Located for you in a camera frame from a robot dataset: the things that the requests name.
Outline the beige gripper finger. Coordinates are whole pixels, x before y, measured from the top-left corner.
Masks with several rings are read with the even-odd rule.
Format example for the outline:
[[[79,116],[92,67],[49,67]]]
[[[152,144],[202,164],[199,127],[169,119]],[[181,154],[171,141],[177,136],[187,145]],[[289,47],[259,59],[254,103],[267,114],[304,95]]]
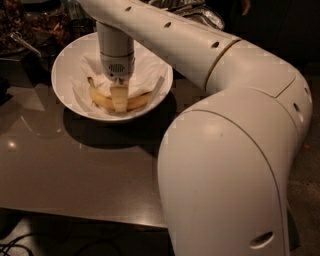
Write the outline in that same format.
[[[118,113],[127,111],[128,105],[128,87],[124,85],[112,85],[110,93],[114,109]]]

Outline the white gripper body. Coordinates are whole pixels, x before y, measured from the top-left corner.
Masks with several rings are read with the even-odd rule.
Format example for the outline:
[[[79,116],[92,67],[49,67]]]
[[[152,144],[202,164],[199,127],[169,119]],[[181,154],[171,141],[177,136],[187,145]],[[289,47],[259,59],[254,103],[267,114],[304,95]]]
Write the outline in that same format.
[[[133,75],[135,55],[108,56],[100,53],[100,60],[105,76],[114,83],[126,84]]]

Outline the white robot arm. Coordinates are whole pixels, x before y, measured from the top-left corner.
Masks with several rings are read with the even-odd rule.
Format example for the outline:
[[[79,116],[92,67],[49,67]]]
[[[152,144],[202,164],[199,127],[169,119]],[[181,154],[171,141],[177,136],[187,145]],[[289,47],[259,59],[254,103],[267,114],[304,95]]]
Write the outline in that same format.
[[[290,256],[287,183],[309,128],[301,73],[236,36],[140,0],[79,0],[207,93],[166,131],[158,184],[175,256]]]

